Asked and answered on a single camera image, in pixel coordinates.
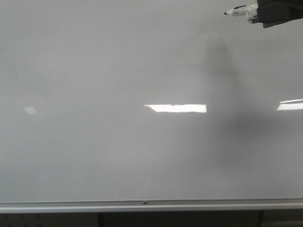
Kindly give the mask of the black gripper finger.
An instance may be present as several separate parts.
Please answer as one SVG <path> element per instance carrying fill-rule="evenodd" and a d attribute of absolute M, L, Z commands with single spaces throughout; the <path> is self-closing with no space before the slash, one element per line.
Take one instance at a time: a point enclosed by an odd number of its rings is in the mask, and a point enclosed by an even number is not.
<path fill-rule="evenodd" d="M 258 0 L 258 22 L 269 28 L 303 18 L 302 0 Z"/>

